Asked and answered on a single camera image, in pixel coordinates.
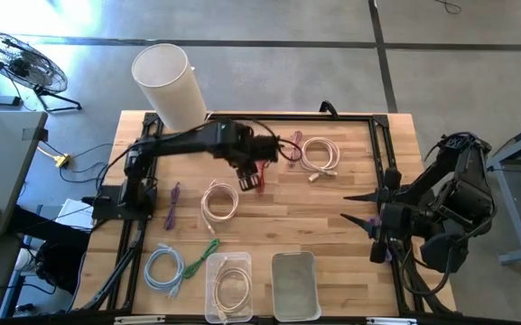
electric fan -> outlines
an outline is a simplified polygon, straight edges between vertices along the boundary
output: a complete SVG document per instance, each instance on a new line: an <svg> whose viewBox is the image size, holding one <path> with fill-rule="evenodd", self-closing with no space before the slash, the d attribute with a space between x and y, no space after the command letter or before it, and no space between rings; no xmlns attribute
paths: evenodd
<svg viewBox="0 0 521 325"><path fill-rule="evenodd" d="M79 102L58 96L68 88L63 71L29 44L0 32L0 73L33 92L47 112L81 109ZM74 107L49 108L42 96L51 96L75 104Z"/></svg>

fan grille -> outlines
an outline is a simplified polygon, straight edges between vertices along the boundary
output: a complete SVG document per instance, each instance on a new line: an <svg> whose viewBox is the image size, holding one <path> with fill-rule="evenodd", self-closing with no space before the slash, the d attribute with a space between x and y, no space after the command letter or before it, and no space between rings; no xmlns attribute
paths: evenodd
<svg viewBox="0 0 521 325"><path fill-rule="evenodd" d="M29 44L0 32L0 73L27 88L57 94L68 88L63 71Z"/></svg>

white cylinder container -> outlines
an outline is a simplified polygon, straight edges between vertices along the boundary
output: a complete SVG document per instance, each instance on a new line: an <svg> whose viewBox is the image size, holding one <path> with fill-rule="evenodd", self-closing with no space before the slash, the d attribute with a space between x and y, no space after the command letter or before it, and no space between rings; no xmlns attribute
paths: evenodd
<svg viewBox="0 0 521 325"><path fill-rule="evenodd" d="M185 131L204 123L206 104L184 50L151 46L135 57L132 75L166 127Z"/></svg>

gray floor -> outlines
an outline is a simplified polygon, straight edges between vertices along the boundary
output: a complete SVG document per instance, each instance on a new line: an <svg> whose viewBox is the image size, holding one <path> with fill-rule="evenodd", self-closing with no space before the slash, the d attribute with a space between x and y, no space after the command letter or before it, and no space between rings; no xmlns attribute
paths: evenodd
<svg viewBox="0 0 521 325"><path fill-rule="evenodd" d="M431 0L377 0L385 41L521 44L521 1L453 2L462 6L458 15L446 14ZM0 4L0 31L136 39L375 40L366 0L17 1ZM109 143L121 110L149 108L130 73L143 47L34 46L64 69L70 81L64 95L84 107L48 119L50 143L62 151ZM387 111L374 49L189 47L186 52L211 110L313 111L328 99L341 112ZM455 131L475 132L494 148L521 131L521 51L387 51L387 58L398 111L413 114L422 153L440 135ZM41 109L29 89L21 91L28 107ZM2 93L11 95L14 89L0 76ZM83 156L77 168L106 161L108 153L103 148ZM58 205L93 192L92 184L62 182L50 160L37 154L21 203ZM460 311L521 320L521 263L502 267L497 262L498 254L517 248L501 205L492 230L471 241L468 261L451 279Z"/></svg>

blue coiled cable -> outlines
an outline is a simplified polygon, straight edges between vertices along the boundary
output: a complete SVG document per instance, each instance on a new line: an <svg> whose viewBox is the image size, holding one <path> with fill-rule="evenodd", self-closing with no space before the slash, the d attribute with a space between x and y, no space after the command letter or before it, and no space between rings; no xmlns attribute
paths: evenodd
<svg viewBox="0 0 521 325"><path fill-rule="evenodd" d="M144 279L145 283L152 289L156 291L160 291L163 293L168 293L172 297L175 297L180 290L180 284L182 279L182 274L184 272L184 260L181 258L180 253L175 249L167 246L166 244L158 244L158 249L156 249L148 258L147 263L144 267ZM155 259L160 255L169 254L172 255L178 264L178 270L176 271L176 275L168 282L160 282L153 279L150 275L150 268L154 263Z"/></svg>

